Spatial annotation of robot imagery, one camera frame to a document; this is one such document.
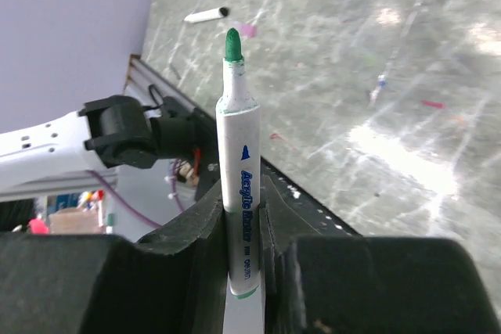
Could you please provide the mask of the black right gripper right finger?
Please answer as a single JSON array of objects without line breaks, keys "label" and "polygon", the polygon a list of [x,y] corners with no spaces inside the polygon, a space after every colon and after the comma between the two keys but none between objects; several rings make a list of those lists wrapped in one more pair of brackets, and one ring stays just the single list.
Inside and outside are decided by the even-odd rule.
[{"label": "black right gripper right finger", "polygon": [[261,180],[267,333],[497,333],[470,254],[429,237],[324,235]]}]

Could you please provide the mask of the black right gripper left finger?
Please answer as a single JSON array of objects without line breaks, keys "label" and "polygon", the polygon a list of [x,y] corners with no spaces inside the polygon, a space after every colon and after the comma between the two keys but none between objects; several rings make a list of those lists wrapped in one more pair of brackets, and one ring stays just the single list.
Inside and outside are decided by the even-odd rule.
[{"label": "black right gripper left finger", "polygon": [[220,185],[138,242],[4,233],[1,330],[220,333],[225,247]]}]

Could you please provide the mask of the white green marker pen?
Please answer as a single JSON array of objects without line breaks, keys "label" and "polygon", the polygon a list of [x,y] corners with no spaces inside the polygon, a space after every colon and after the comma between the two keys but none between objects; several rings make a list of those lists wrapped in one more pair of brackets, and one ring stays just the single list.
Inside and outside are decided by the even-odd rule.
[{"label": "white green marker pen", "polygon": [[215,112],[229,288],[236,298],[245,299],[260,283],[260,106],[248,88],[240,34],[235,28],[225,37],[222,73],[223,92]]}]

